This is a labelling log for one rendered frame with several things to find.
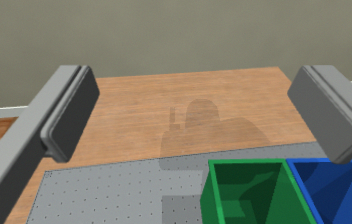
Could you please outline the grey flat base plate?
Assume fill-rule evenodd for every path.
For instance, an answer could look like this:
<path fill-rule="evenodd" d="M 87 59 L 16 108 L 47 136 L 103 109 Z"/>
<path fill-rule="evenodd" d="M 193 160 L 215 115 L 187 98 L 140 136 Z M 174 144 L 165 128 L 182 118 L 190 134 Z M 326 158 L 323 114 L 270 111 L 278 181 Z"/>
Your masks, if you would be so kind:
<path fill-rule="evenodd" d="M 208 160 L 328 158 L 317 141 L 44 171 L 25 224 L 203 224 Z"/>

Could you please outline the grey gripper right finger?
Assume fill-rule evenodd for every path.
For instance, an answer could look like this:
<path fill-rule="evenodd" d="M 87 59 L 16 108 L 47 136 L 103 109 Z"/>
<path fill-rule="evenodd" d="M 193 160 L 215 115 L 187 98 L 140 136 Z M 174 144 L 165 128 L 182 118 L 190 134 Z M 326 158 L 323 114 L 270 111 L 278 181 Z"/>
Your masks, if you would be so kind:
<path fill-rule="evenodd" d="M 333 164 L 352 160 L 352 83 L 332 65 L 303 65 L 287 95 Z"/>

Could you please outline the blue bin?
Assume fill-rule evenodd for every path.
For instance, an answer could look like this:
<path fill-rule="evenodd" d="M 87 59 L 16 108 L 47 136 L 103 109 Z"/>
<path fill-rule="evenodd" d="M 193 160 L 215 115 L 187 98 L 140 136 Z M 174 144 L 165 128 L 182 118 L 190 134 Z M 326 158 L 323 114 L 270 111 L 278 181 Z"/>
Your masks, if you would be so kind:
<path fill-rule="evenodd" d="M 285 160 L 317 224 L 352 224 L 352 160 L 345 165 L 328 158 Z"/>

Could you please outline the green open bin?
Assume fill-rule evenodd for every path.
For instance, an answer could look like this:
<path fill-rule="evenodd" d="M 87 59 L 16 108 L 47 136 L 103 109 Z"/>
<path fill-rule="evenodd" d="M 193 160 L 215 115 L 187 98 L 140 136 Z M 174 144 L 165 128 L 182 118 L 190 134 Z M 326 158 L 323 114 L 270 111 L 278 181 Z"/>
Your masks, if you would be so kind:
<path fill-rule="evenodd" d="M 208 165 L 200 199 L 203 224 L 317 224 L 285 158 Z"/>

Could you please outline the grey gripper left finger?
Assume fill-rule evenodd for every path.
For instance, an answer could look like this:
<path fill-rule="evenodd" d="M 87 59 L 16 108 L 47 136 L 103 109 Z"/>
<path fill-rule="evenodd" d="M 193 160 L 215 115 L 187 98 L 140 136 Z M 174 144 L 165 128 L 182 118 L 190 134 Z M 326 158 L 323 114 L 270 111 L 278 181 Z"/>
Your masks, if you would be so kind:
<path fill-rule="evenodd" d="M 100 91 L 90 66 L 61 65 L 0 139 L 0 224 L 42 158 L 67 163 Z"/>

